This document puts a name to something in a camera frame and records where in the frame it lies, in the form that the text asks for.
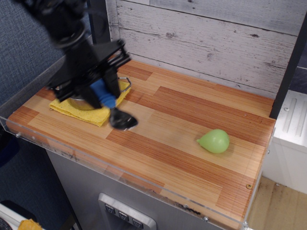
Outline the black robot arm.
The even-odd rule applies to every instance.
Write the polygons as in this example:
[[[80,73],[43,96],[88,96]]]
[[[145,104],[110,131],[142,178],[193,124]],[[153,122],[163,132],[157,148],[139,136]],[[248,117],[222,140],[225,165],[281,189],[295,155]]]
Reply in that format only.
[[[20,0],[30,15],[46,29],[56,49],[65,54],[62,67],[49,79],[59,101],[81,96],[93,108],[101,108],[91,85],[103,80],[107,89],[118,98],[117,69],[130,61],[124,41],[92,45],[85,37],[82,22],[83,0]]]

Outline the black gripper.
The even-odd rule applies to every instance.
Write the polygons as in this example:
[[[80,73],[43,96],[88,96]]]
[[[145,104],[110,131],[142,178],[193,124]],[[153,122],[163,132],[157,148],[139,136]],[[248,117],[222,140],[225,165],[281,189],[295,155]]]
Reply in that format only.
[[[75,96],[93,109],[102,108],[90,86],[103,80],[116,99],[120,96],[117,70],[130,61],[124,46],[123,40],[100,45],[82,41],[67,51],[62,67],[50,78],[46,87],[52,89],[60,101]]]

